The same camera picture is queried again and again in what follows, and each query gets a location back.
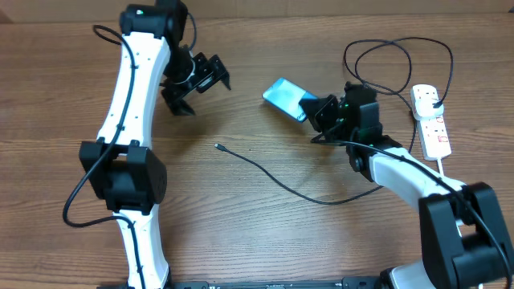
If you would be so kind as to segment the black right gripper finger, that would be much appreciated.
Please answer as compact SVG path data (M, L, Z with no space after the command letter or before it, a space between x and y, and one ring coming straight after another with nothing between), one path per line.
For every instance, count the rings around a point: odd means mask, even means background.
M334 95L329 95L325 98L303 98L300 100L299 105L306 116L315 116L324 110L336 106L337 98Z
M314 129L324 132L331 128L338 119L338 100L335 96L318 99L314 112Z

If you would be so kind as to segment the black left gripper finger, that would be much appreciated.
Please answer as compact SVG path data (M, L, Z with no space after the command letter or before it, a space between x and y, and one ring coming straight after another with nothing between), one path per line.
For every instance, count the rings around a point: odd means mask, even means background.
M195 111L184 101L186 93L165 88L161 91L169 110L175 116L195 116Z
M213 72L212 84L215 84L215 83L221 81L224 84L224 86L230 91L231 90L230 74L229 74L228 70L225 68L221 59L218 57L218 55L213 55L210 58L210 68L211 68L211 71Z

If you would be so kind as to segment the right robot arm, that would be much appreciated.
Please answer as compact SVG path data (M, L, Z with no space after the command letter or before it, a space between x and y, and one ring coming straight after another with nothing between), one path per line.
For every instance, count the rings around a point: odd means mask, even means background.
M344 146L354 171L418 212L421 261L384 270L374 287L473 288L498 279L512 287L513 245L491 186L466 185L413 158L383 134L377 94L364 85L299 105L319 132L313 142Z

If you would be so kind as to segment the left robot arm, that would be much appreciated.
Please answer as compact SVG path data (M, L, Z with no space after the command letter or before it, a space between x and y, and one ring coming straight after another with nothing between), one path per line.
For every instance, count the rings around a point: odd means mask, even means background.
M159 225L159 206L167 187L165 164L152 147L157 98L162 96L175 116L192 116L185 102L193 91L203 93L217 82L230 86L230 74L217 55L207 58L182 45L187 6L181 1L130 4L120 14L120 30L109 39L121 48L120 68L112 102L94 141L82 142L79 159L85 174L63 208L69 209L85 183L103 200L120 227L129 275L123 288L171 288Z

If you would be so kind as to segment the blue Galaxy smartphone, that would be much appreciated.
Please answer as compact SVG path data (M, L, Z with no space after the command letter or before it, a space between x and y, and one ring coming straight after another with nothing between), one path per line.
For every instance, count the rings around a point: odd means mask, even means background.
M303 123L307 116L300 106L301 100L317 100L311 92L297 86L285 78L277 79L263 94L268 103L284 112L292 119Z

